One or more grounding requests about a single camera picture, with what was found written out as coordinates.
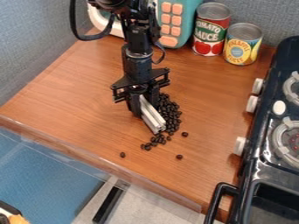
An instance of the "floor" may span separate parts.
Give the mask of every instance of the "floor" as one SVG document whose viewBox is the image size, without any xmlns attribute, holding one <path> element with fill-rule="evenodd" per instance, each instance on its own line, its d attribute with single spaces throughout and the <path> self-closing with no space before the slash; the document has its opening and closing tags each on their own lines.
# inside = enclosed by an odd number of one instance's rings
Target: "floor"
<svg viewBox="0 0 299 224">
<path fill-rule="evenodd" d="M 111 177 L 83 208 L 73 224 L 92 224 L 99 205 L 116 181 L 116 177 Z M 204 219 L 205 216 L 200 211 L 192 211 L 157 194 L 131 185 L 121 196 L 105 224 L 202 224 Z"/>
</svg>

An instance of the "red can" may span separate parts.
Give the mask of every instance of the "red can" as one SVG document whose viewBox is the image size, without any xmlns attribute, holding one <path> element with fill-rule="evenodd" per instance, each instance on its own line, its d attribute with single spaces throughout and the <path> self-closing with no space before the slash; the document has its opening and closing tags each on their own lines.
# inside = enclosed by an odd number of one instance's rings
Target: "red can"
<svg viewBox="0 0 299 224">
<path fill-rule="evenodd" d="M 205 56 L 223 52 L 231 11 L 222 3 L 203 3 L 198 7 L 193 51 Z"/>
</svg>

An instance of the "gray wall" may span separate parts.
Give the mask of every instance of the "gray wall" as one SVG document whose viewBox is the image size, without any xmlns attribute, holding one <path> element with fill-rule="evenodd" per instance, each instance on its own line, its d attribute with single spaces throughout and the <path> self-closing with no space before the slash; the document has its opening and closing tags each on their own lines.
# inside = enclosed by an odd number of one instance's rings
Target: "gray wall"
<svg viewBox="0 0 299 224">
<path fill-rule="evenodd" d="M 68 6 L 69 0 L 0 0 L 0 105 L 73 44 Z M 84 32 L 91 27 L 86 2 L 78 6 Z"/>
<path fill-rule="evenodd" d="M 286 37 L 299 35 L 299 0 L 217 0 L 227 5 L 233 23 L 258 25 L 264 44 L 277 46 Z"/>
</svg>

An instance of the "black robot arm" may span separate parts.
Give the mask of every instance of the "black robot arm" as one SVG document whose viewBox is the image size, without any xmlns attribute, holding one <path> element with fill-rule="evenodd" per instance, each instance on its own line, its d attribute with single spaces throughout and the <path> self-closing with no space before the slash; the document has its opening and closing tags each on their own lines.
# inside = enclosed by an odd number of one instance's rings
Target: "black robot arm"
<svg viewBox="0 0 299 224">
<path fill-rule="evenodd" d="M 126 42 L 122 48 L 124 75 L 111 86 L 115 102 L 126 101 L 129 110 L 138 117 L 142 115 L 140 95 L 144 95 L 156 108 L 160 88 L 170 84 L 168 68 L 152 69 L 152 63 L 160 63 L 165 56 L 165 50 L 158 42 L 161 27 L 156 20 L 156 5 L 148 0 L 88 0 L 98 10 L 110 12 L 110 18 L 102 32 L 86 36 L 77 32 L 75 3 L 76 0 L 71 0 L 70 22 L 77 39 L 101 39 L 111 32 L 115 17 L 121 20 Z M 158 46 L 163 51 L 157 62 L 152 61 L 152 46 Z"/>
</svg>

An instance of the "stove knob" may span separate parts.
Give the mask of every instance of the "stove knob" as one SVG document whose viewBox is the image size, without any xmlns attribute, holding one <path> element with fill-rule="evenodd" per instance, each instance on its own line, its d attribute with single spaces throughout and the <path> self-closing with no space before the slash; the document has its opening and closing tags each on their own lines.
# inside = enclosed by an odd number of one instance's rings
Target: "stove knob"
<svg viewBox="0 0 299 224">
<path fill-rule="evenodd" d="M 264 84 L 263 79 L 255 79 L 254 85 L 253 85 L 253 90 L 252 90 L 254 95 L 259 95 L 261 93 L 263 84 Z"/>
<path fill-rule="evenodd" d="M 255 95 L 250 95 L 247 106 L 246 106 L 246 111 L 248 113 L 254 113 L 257 103 L 258 103 L 259 97 Z"/>
<path fill-rule="evenodd" d="M 277 116 L 282 116 L 284 114 L 284 112 L 286 112 L 287 106 L 284 103 L 284 101 L 276 101 L 275 104 L 273 104 L 273 112 L 277 115 Z"/>
<path fill-rule="evenodd" d="M 245 147 L 246 138 L 243 136 L 238 136 L 236 143 L 234 145 L 233 154 L 237 156 L 241 156 Z"/>
</svg>

